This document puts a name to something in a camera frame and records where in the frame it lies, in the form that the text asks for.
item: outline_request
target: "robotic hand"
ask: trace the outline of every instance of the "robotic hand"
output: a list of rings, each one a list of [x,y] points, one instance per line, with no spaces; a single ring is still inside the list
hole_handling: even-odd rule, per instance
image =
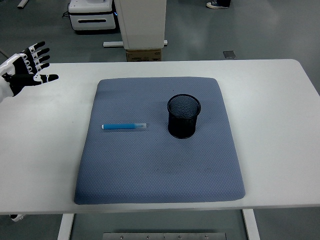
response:
[[[20,53],[16,53],[0,65],[0,102],[6,97],[14,97],[25,86],[36,86],[58,79],[58,75],[38,74],[49,63],[43,63],[50,58],[49,48],[36,51],[43,47],[45,42],[38,42]]]

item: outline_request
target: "metal plate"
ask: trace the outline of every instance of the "metal plate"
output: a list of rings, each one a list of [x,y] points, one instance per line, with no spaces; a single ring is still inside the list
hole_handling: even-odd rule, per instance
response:
[[[218,233],[109,233],[102,240],[227,240],[224,232]]]
[[[226,59],[236,59],[237,58],[234,51],[223,51],[223,55]]]

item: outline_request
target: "sneaker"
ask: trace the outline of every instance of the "sneaker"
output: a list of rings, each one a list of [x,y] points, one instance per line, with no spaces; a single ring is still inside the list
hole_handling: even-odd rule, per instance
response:
[[[24,218],[25,214],[12,214],[10,215],[10,218],[14,222],[18,222],[19,220],[22,220]]]
[[[217,0],[214,0],[212,2],[207,2],[206,6],[210,9],[227,9],[228,6],[221,6],[220,4],[217,3]]]

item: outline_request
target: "blue marker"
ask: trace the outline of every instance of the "blue marker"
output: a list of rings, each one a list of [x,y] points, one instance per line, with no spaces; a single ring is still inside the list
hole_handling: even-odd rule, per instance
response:
[[[146,129],[146,123],[120,123],[120,124],[103,124],[102,129],[114,130],[114,129]]]

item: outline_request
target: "black mesh pen holder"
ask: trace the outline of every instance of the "black mesh pen holder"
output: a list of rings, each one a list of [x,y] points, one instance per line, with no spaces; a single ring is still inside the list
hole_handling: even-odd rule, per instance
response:
[[[170,98],[167,109],[169,133],[178,139],[190,138],[196,131],[200,102],[194,96],[178,94]]]

